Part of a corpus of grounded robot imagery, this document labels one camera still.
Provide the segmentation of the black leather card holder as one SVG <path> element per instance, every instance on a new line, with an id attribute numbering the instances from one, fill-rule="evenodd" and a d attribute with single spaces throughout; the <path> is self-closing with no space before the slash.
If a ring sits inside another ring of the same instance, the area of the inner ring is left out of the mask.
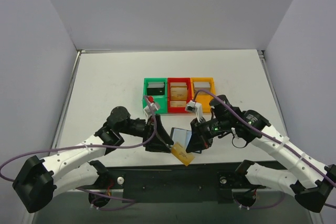
<path id="1" fill-rule="evenodd" d="M 186 130 L 186 129 L 181 129 L 181 128 L 177 128 L 177 127 L 173 127 L 171 128 L 171 132 L 170 132 L 170 137 L 173 140 L 174 143 L 180 143 L 184 149 L 186 150 L 186 147 L 190 141 L 191 138 L 191 130 Z"/>

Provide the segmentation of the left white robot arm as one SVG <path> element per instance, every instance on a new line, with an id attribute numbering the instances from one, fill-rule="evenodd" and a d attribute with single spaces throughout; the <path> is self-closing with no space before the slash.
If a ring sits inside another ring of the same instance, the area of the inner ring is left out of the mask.
<path id="1" fill-rule="evenodd" d="M 170 153 L 174 144 L 164 129 L 161 116 L 146 111 L 146 119 L 132 119 L 123 106 L 112 109 L 94 135 L 52 156 L 26 160 L 13 182 L 13 189 L 29 213 L 35 213 L 68 190 L 93 185 L 107 178 L 108 170 L 97 160 L 121 147 L 123 134 L 140 137 L 148 152 Z"/>

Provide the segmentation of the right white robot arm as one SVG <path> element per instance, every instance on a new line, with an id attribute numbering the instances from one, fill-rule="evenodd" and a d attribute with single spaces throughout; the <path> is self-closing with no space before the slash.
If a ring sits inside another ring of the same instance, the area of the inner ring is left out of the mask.
<path id="1" fill-rule="evenodd" d="M 335 165 L 326 165 L 295 146 L 260 113 L 242 111 L 232 106 L 225 95 L 209 102 L 212 118 L 205 120 L 202 105 L 194 100 L 186 104 L 187 112 L 195 113 L 191 122 L 191 139 L 186 152 L 198 152 L 212 146 L 214 138 L 231 134 L 274 158 L 285 169 L 264 167 L 244 160 L 235 171 L 235 178 L 251 185 L 264 186 L 292 196 L 303 208 L 320 213 L 335 188 Z"/>

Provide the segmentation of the black card stack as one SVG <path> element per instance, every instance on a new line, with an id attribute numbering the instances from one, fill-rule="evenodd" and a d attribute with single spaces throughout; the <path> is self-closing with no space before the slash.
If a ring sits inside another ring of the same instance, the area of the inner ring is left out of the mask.
<path id="1" fill-rule="evenodd" d="M 148 82 L 146 87 L 147 95 L 165 95 L 165 82 Z"/>

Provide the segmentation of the red plastic bin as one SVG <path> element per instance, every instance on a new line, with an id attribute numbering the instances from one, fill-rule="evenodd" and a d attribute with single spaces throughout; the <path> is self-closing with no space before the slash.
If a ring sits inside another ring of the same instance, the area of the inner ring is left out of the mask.
<path id="1" fill-rule="evenodd" d="M 169 114 L 187 113 L 185 107 L 191 100 L 190 78 L 167 79 L 167 112 Z"/>

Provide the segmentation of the green plastic bin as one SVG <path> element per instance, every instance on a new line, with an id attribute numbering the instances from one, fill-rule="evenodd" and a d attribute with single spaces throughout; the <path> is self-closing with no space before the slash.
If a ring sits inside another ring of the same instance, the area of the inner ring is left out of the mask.
<path id="1" fill-rule="evenodd" d="M 167 114 L 167 78 L 144 78 L 143 95 L 147 95 L 146 87 L 148 82 L 165 82 L 165 95 L 154 95 L 152 97 L 161 107 L 156 113 Z"/>

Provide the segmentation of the orange plastic bin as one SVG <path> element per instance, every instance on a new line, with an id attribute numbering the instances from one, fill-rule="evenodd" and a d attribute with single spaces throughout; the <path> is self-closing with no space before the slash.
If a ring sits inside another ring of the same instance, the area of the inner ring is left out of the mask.
<path id="1" fill-rule="evenodd" d="M 211 87 L 211 93 L 216 94 L 215 91 L 215 82 L 213 78 L 210 77 L 193 77 L 191 78 L 191 87 L 192 87 L 192 98 L 194 98 L 195 94 L 193 91 L 193 82 L 210 82 Z M 213 99 L 213 97 L 207 93 L 200 92 L 196 97 L 196 102 L 201 103 L 203 107 L 204 113 L 210 113 L 211 107 L 209 105 L 210 101 Z"/>

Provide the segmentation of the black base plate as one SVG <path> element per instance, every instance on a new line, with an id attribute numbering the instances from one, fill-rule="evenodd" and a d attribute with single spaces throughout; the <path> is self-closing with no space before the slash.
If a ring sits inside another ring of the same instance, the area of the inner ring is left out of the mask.
<path id="1" fill-rule="evenodd" d="M 108 176 L 86 189 L 122 190 L 123 198 L 137 203 L 187 203 L 232 201 L 232 190 L 256 188 L 235 175 L 238 163 L 109 167 Z"/>

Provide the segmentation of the aluminium frame rail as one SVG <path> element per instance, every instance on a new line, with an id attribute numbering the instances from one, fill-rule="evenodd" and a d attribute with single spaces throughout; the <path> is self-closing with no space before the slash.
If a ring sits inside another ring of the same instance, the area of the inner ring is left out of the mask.
<path id="1" fill-rule="evenodd" d="M 76 82 L 76 77 L 77 77 L 77 72 L 78 72 L 78 68 L 80 64 L 81 55 L 82 54 L 96 55 L 96 54 L 108 54 L 108 53 L 111 53 L 111 50 L 81 49 L 77 51 L 77 56 L 75 58 L 75 63 L 73 65 L 73 69 L 71 72 L 71 78 L 70 78 L 68 91 L 65 97 L 64 104 L 61 109 L 61 115 L 60 115 L 60 118 L 57 124 L 56 133 L 55 133 L 53 142 L 51 144 L 51 148 L 57 148 L 59 146 L 59 143 L 62 142 L 62 135 L 63 135 L 64 127 L 66 124 L 66 120 L 67 120 L 68 109 L 71 103 L 71 96 L 72 96 L 73 88 Z"/>

